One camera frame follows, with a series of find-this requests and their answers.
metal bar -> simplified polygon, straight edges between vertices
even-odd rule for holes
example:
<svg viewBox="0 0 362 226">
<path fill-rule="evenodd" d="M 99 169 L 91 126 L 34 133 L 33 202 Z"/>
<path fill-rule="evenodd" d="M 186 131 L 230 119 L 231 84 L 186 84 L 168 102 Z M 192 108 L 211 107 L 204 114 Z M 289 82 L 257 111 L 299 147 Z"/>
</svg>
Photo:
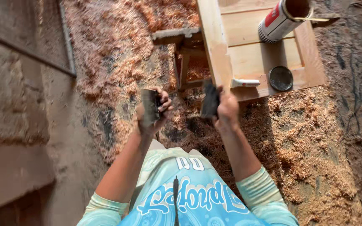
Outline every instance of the metal bar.
<svg viewBox="0 0 362 226">
<path fill-rule="evenodd" d="M 70 70 L 68 70 L 68 69 L 66 69 L 66 68 L 64 68 L 64 67 L 62 67 L 62 66 L 60 66 L 60 65 L 58 65 L 56 63 L 53 63 L 53 62 L 45 59 L 44 57 L 33 53 L 30 50 L 27 50 L 27 49 L 24 49 L 23 47 L 17 46 L 16 44 L 13 44 L 13 43 L 11 43 L 11 42 L 3 39 L 3 38 L 0 38 L 0 44 L 4 45 L 4 46 L 6 46 L 6 47 L 8 47 L 10 49 L 15 50 L 20 54 L 28 56 L 28 57 L 30 57 L 30 58 L 32 58 L 32 59 L 34 59 L 34 60 L 36 60 L 36 61 L 38 61 L 38 62 L 40 62 L 42 64 L 48 65 L 48 66 L 50 66 L 50 67 L 52 67 L 52 68 L 54 68 L 56 70 L 59 70 L 60 72 L 65 73 L 65 74 L 67 74 L 67 75 L 69 75 L 69 76 L 71 76 L 73 78 L 76 78 L 76 74 L 72 73 Z"/>
<path fill-rule="evenodd" d="M 73 48 L 72 48 L 71 37 L 69 35 L 69 28 L 66 25 L 65 8 L 61 4 L 60 0 L 57 0 L 57 5 L 58 5 L 59 14 L 61 15 L 62 31 L 63 31 L 63 37 L 65 39 L 65 46 L 66 46 L 66 53 L 68 56 L 69 69 L 71 70 L 72 73 L 74 73 L 76 75 L 75 57 L 74 57 L 74 52 L 73 52 Z"/>
</svg>

can lid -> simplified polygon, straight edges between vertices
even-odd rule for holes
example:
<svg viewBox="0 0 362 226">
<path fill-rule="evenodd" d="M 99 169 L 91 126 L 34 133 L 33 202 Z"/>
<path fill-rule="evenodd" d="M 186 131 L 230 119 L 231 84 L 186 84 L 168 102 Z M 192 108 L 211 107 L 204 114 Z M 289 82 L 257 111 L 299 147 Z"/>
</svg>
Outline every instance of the can lid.
<svg viewBox="0 0 362 226">
<path fill-rule="evenodd" d="M 269 84 L 279 91 L 287 91 L 293 86 L 293 74 L 284 66 L 276 66 L 268 73 Z"/>
</svg>

wooden frame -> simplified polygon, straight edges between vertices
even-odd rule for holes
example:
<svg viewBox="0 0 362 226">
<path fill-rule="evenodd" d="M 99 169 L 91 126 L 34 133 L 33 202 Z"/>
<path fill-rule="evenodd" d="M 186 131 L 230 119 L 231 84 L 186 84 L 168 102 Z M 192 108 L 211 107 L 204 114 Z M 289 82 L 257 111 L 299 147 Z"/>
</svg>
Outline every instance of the wooden frame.
<svg viewBox="0 0 362 226">
<path fill-rule="evenodd" d="M 311 23 L 305 21 L 276 44 L 265 44 L 259 39 L 257 26 L 278 0 L 260 2 L 197 0 L 213 83 L 223 85 L 239 101 L 273 95 L 279 91 L 268 84 L 266 74 L 272 67 L 284 65 L 293 74 L 291 90 L 325 84 Z M 261 84 L 230 89 L 233 78 L 257 79 Z"/>
</svg>

forearm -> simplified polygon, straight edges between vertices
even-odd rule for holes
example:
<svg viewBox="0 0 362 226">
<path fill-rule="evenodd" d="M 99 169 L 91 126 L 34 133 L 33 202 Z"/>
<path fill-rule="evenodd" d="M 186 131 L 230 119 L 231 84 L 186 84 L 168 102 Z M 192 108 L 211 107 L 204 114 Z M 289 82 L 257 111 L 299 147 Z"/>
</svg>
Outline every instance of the forearm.
<svg viewBox="0 0 362 226">
<path fill-rule="evenodd" d="M 235 181 L 241 181 L 258 172 L 262 164 L 255 156 L 239 125 L 221 131 Z"/>
<path fill-rule="evenodd" d="M 130 201 L 152 139 L 152 135 L 141 135 L 138 130 L 131 134 L 123 151 L 96 188 L 99 196 L 120 203 Z"/>
</svg>

sawdust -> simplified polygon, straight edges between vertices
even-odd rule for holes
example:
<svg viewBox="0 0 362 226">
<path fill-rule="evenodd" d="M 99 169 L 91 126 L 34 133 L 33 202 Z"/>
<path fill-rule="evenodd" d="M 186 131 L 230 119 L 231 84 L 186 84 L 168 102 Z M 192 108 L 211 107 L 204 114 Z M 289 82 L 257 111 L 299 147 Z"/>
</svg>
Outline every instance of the sawdust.
<svg viewBox="0 0 362 226">
<path fill-rule="evenodd" d="M 160 131 L 160 142 L 186 151 L 197 149 L 238 194 L 221 137 L 210 121 L 200 118 L 202 89 L 177 92 L 172 47 L 154 46 L 150 40 L 156 30 L 197 26 L 196 3 L 66 0 L 64 4 L 83 72 L 78 89 L 99 109 L 88 119 L 88 130 L 105 160 L 113 162 L 128 140 L 138 90 L 163 86 L 175 110 Z M 316 1 L 315 13 L 342 13 L 348 7 L 346 2 Z M 316 30 L 328 85 L 240 105 L 247 139 L 302 225 L 362 224 L 362 130 L 358 133 L 353 124 L 362 105 L 350 98 L 362 94 L 358 85 L 351 92 L 350 68 L 356 63 L 349 65 L 346 44 L 355 34 L 347 21 L 362 18 L 362 13 L 348 14 L 337 24 Z M 362 64 L 362 52 L 355 54 L 357 64 Z M 202 62 L 191 60 L 188 80 L 208 78 L 209 69 Z"/>
</svg>

